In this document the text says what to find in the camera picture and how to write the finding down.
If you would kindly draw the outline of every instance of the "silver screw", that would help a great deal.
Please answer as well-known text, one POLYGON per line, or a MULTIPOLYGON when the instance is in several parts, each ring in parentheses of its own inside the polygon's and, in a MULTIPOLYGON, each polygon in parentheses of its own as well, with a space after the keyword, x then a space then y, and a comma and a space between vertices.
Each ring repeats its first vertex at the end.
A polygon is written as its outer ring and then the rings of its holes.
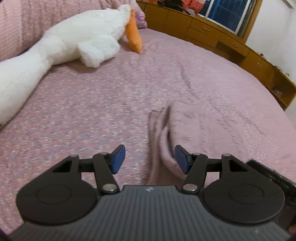
POLYGON ((108 183, 108 184, 105 184, 103 186, 103 190, 106 191, 106 192, 113 192, 117 189, 117 186, 115 184, 112 184, 112 183, 108 183))
POLYGON ((195 190, 197 190, 197 186, 192 183, 187 183, 183 186, 183 189, 188 192, 194 192, 195 190))

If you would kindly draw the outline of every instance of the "black bag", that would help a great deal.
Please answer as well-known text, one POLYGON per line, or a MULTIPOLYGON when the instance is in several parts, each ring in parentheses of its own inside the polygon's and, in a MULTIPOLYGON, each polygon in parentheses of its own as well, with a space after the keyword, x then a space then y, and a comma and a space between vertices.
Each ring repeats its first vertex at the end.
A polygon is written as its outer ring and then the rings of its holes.
POLYGON ((162 7, 168 7, 177 10, 179 12, 185 11, 185 13, 190 15, 190 13, 185 8, 183 8, 183 2, 181 0, 158 0, 157 4, 162 7))

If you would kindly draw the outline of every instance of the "white wall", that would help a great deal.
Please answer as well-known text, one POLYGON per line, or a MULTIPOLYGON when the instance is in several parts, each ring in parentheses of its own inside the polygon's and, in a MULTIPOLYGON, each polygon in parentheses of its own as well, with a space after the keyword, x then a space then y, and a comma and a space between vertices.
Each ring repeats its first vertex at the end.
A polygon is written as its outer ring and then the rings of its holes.
MULTIPOLYGON (((289 73, 296 83, 296 9, 283 0, 263 0, 246 44, 289 73)), ((296 129, 296 99, 286 114, 296 129)))

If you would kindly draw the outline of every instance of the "pink towel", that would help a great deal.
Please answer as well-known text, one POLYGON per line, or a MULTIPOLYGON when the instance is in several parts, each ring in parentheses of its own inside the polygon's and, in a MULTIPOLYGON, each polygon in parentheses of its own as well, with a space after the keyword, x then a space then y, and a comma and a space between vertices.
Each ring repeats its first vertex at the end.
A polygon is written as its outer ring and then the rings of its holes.
MULTIPOLYGON (((174 159, 176 145, 209 158, 221 158, 222 154, 230 153, 244 162, 250 159, 245 138, 230 116, 222 116, 218 111, 209 113, 202 107, 181 101, 168 102, 161 111, 150 113, 149 141, 148 185, 179 187, 182 184, 186 176, 174 159)), ((214 173, 208 173, 205 187, 214 180, 214 173)))

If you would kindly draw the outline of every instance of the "window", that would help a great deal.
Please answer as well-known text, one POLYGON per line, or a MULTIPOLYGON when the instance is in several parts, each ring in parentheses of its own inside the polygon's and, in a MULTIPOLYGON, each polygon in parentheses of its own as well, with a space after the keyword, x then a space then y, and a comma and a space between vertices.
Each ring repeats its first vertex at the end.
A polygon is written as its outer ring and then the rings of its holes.
POLYGON ((206 0, 199 15, 242 35, 255 0, 206 0))

